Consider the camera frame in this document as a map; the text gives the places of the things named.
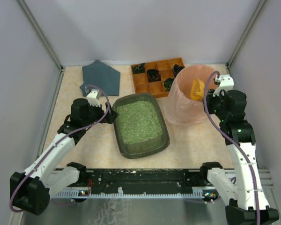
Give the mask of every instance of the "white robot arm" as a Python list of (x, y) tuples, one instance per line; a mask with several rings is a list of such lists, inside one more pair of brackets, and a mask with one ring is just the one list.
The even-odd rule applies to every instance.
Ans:
[(228, 179), (218, 162), (204, 163), (201, 167), (202, 174), (223, 199), (229, 224), (256, 224), (256, 221), (270, 224), (279, 219), (279, 214), (277, 210), (270, 208), (261, 186), (255, 156), (254, 131), (244, 119), (246, 95), (233, 90), (234, 82), (230, 75), (218, 73), (214, 82), (219, 86), (216, 90), (208, 91), (204, 107), (208, 114), (215, 114), (220, 119), (220, 129), (217, 129), (225, 138), (232, 157), (237, 186)]
[(86, 167), (78, 163), (69, 163), (59, 173), (53, 171), (91, 126), (99, 122), (111, 124), (118, 116), (107, 103), (104, 113), (100, 96), (100, 91), (93, 89), (87, 99), (74, 100), (71, 114), (66, 116), (50, 146), (24, 172), (15, 172), (11, 176), (9, 206), (12, 211), (19, 212), (13, 208), (15, 206), (40, 215), (59, 191), (86, 179)]

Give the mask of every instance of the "black object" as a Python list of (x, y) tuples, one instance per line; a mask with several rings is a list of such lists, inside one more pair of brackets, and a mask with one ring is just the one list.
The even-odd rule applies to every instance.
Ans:
[(200, 167), (200, 176), (203, 180), (207, 180), (208, 170), (211, 170), (212, 168), (222, 169), (223, 167), (219, 162), (203, 163), (203, 165)]
[(157, 70), (157, 69), (148, 69), (147, 77), (148, 77), (149, 83), (155, 82), (155, 81), (161, 81), (161, 76), (160, 76), (159, 70)]
[(141, 63), (137, 66), (132, 67), (133, 74), (142, 74), (145, 72), (145, 63)]
[[(207, 109), (210, 114), (215, 114), (220, 119), (220, 129), (228, 135), (237, 144), (256, 142), (253, 128), (245, 117), (245, 107), (247, 105), (246, 94), (238, 90), (222, 90), (219, 96), (213, 96), (214, 89), (209, 90), (206, 96)], [(225, 138), (226, 145), (231, 142)], [(205, 178), (206, 170), (211, 169), (212, 165), (205, 166), (202, 169), (202, 175)], [(237, 201), (229, 200), (226, 206), (226, 218), (229, 225), (254, 225), (256, 224), (256, 210), (249, 208), (241, 209), (237, 206)], [(269, 207), (266, 210), (260, 210), (260, 220), (262, 225), (271, 224), (279, 219), (279, 213), (276, 209)]]
[[(102, 107), (90, 105), (88, 100), (85, 98), (75, 99), (71, 105), (71, 114), (66, 117), (64, 124), (59, 128), (57, 133), (69, 134), (76, 129), (95, 123), (103, 115), (104, 111)], [(112, 124), (117, 116), (118, 114), (110, 107), (110, 111), (100, 123)], [(70, 137), (74, 139), (75, 145), (80, 141), (85, 133), (86, 129), (83, 129), (70, 135)]]
[(174, 82), (174, 78), (169, 77), (163, 82), (163, 86), (165, 91), (170, 91), (170, 88), (172, 87), (172, 84)]
[[(215, 114), (220, 119), (221, 130), (236, 143), (255, 144), (253, 128), (244, 120), (246, 94), (238, 90), (229, 90), (221, 92), (219, 97), (213, 97), (213, 93), (214, 89), (207, 93), (207, 108), (210, 114)], [(231, 144), (226, 138), (225, 142), (226, 145)]]
[(178, 73), (184, 68), (185, 68), (184, 66), (179, 66), (178, 64), (175, 64), (173, 68), (174, 77), (176, 77)]
[[(15, 172), (10, 177), (10, 197), (25, 176), (25, 173)], [(39, 177), (29, 177), (15, 195), (13, 206), (35, 215), (40, 215), (47, 208), (49, 201), (49, 189), (44, 187), (43, 183), (39, 180)]]
[(83, 96), (87, 96), (85, 86), (88, 84), (101, 88), (108, 96), (118, 96), (120, 88), (120, 72), (96, 60), (82, 67), (83, 85), (80, 86)]
[[(253, 209), (243, 210), (237, 207), (237, 201), (230, 199), (226, 206), (226, 217), (229, 225), (255, 225), (256, 211)], [(279, 219), (278, 210), (267, 207), (260, 210), (260, 224), (269, 225)]]

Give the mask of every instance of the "yellow plastic scoop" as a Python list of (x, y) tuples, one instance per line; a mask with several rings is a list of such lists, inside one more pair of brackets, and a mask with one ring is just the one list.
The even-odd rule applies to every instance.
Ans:
[(190, 95), (191, 100), (202, 101), (204, 97), (204, 88), (204, 82), (195, 78), (192, 82), (192, 89)]

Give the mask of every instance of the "cable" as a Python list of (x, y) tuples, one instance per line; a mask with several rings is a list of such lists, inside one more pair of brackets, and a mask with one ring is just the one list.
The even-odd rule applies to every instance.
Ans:
[(233, 184), (236, 183), (236, 177), (232, 177), (231, 180), (230, 180)]
[[(219, 131), (221, 133), (222, 136), (224, 136), (228, 141), (230, 141), (232, 144), (234, 144), (237, 149), (240, 151), (240, 153), (243, 155), (243, 157), (245, 158), (246, 162), (248, 164), (250, 164), (250, 160), (249, 158), (247, 157), (247, 155), (245, 154), (244, 150), (242, 150), (242, 148), (233, 140), (231, 139), (228, 135), (226, 135), (222, 130), (220, 130), (217, 125), (215, 124), (215, 122), (212, 120), (209, 112), (208, 112), (208, 108), (207, 108), (207, 100), (206, 100), (206, 96), (207, 96), (207, 92), (208, 92), (208, 86), (209, 86), (209, 83), (210, 83), (210, 80), (212, 79), (212, 77), (217, 74), (217, 76), (219, 77), (220, 76), (220, 72), (219, 71), (214, 71), (207, 79), (207, 82), (206, 82), (206, 85), (205, 85), (205, 88), (204, 88), (204, 109), (205, 109), (205, 113), (208, 117), (208, 119), (210, 120), (211, 124), (215, 127), (215, 129), (217, 131)], [(257, 187), (257, 180), (256, 180), (256, 175), (255, 175), (255, 172), (254, 172), (254, 168), (252, 165), (248, 165), (249, 168), (250, 168), (250, 171), (251, 171), (251, 174), (252, 174), (252, 179), (253, 179), (253, 188), (254, 188), (254, 197), (255, 197), (255, 205), (256, 205), (256, 224), (257, 225), (260, 225), (260, 209), (259, 209), (259, 198), (258, 198), (258, 187)]]
[(71, 200), (70, 203), (58, 203), (54, 199), (51, 199), (51, 202), (55, 205), (58, 205), (58, 206), (70, 206), (70, 205), (75, 204), (75, 201), (73, 199)]
[(184, 201), (189, 202), (189, 203), (198, 203), (198, 204), (214, 204), (215, 202), (217, 202), (218, 200), (220, 200), (221, 197), (219, 196), (217, 199), (215, 200), (210, 200), (210, 202), (206, 202), (203, 199), (200, 199), (200, 201), (196, 201), (196, 200), (189, 200), (189, 199), (184, 199)]
[(53, 145), (47, 152), (46, 154), (39, 160), (39, 162), (35, 165), (35, 167), (24, 177), (24, 179), (19, 183), (19, 185), (15, 188), (15, 191), (13, 192), (10, 200), (9, 200), (9, 208), (10, 210), (12, 210), (12, 212), (23, 212), (23, 210), (15, 210), (13, 208), (13, 201), (14, 201), (14, 198), (15, 198), (15, 195), (17, 194), (17, 192), (19, 191), (20, 187), (23, 185), (23, 183), (28, 179), (28, 177), (30, 177), (34, 171), (37, 170), (37, 168), (41, 165), (41, 163), (47, 158), (47, 156), (52, 152), (52, 150), (55, 148), (55, 146), (57, 146), (60, 142), (62, 142), (63, 140), (65, 140), (67, 137), (71, 136), (72, 134), (78, 132), (78, 131), (81, 131), (81, 130), (84, 130), (84, 129), (88, 129), (88, 128), (91, 128), (93, 127), (94, 125), (100, 123), (104, 118), (105, 116), (107, 115), (107, 113), (110, 111), (110, 103), (109, 103), (109, 99), (107, 97), (107, 95), (104, 93), (104, 91), (102, 91), (100, 88), (98, 88), (97, 86), (95, 85), (86, 85), (85, 86), (85, 89), (87, 89), (87, 87), (92, 87), (92, 88), (95, 88), (95, 89), (98, 89), (99, 91), (102, 92), (102, 94), (105, 96), (106, 98), (106, 101), (107, 101), (107, 109), (106, 109), (106, 112), (104, 113), (104, 115), (99, 119), (97, 120), (97, 122), (93, 123), (93, 124), (90, 124), (90, 125), (87, 125), (85, 127), (82, 127), (82, 128), (79, 128), (79, 129), (76, 129), (76, 130), (73, 130), (72, 132), (68, 133), (67, 135), (65, 135), (64, 137), (60, 138), (56, 143), (55, 145)]

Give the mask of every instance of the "gray foam piece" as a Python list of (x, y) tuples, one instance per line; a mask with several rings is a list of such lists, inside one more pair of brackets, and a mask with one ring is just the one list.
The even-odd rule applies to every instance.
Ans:
[(92, 64), (82, 67), (83, 85), (80, 86), (83, 96), (88, 84), (101, 88), (108, 96), (118, 96), (120, 88), (120, 72), (105, 63), (96, 60)]

